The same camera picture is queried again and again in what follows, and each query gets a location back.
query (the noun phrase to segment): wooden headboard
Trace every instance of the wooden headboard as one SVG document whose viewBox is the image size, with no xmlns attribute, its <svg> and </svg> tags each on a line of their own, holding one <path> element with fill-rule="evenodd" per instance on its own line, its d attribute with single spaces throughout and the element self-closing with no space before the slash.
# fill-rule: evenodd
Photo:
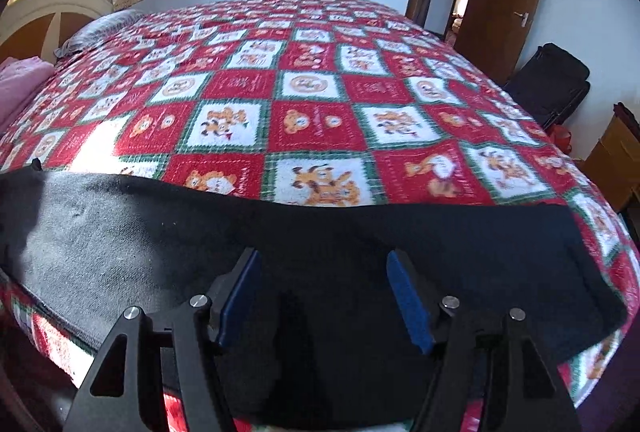
<svg viewBox="0 0 640 432">
<path fill-rule="evenodd" d="M 54 50 L 111 12 L 108 0 L 17 0 L 0 15 L 0 62 L 39 56 L 56 63 Z"/>
</svg>

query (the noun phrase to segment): pillow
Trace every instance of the pillow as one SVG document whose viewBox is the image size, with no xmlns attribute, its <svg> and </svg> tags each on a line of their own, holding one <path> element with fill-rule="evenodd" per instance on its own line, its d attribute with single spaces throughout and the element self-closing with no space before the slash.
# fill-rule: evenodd
<svg viewBox="0 0 640 432">
<path fill-rule="evenodd" d="M 49 62 L 37 56 L 8 58 L 0 65 L 0 134 L 13 123 L 54 73 Z"/>
<path fill-rule="evenodd" d="M 76 52 L 82 52 L 89 47 L 107 39 L 112 34 L 135 24 L 145 14 L 135 9 L 117 11 L 105 17 L 98 18 L 85 25 L 78 33 L 69 38 L 54 54 L 57 58 L 65 58 Z"/>
</svg>

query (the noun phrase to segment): door handle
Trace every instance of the door handle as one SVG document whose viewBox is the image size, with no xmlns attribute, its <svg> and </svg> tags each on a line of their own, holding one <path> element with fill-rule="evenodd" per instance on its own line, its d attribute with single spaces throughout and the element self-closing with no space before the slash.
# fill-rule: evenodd
<svg viewBox="0 0 640 432">
<path fill-rule="evenodd" d="M 527 22 L 529 21 L 529 13 L 518 13 L 516 11 L 513 12 L 514 15 L 522 18 L 522 23 L 521 26 L 522 27 L 526 27 Z"/>
</svg>

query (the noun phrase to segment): bed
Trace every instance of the bed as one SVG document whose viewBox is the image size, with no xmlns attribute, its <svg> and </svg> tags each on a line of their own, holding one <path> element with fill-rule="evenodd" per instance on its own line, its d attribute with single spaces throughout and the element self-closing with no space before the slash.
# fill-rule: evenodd
<svg viewBox="0 0 640 432">
<path fill-rule="evenodd" d="M 34 158 L 50 170 L 294 205 L 567 204 L 630 314 L 560 368 L 575 404 L 639 307 L 632 240 L 573 161 L 452 47 L 366 0 L 226 1 L 147 15 L 58 62 L 0 141 L 2 172 Z M 94 351 L 5 275 L 0 290 L 6 316 L 79 385 Z M 165 399 L 172 427 L 184 430 L 179 402 Z M 465 430 L 478 413 L 470 406 Z"/>
</svg>

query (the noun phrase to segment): black cloth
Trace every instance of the black cloth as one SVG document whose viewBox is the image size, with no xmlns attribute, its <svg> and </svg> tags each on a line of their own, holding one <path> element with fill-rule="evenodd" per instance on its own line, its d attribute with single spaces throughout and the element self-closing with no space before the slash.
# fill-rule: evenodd
<svg viewBox="0 0 640 432">
<path fill-rule="evenodd" d="M 464 304 L 522 307 L 558 362 L 626 318 L 565 206 L 309 208 L 23 169 L 0 176 L 0 223 L 2 270 L 93 348 L 125 307 L 177 306 L 257 248 L 262 284 L 218 366 L 235 416 L 287 428 L 417 413 L 432 365 L 388 286 L 393 247 Z"/>
</svg>

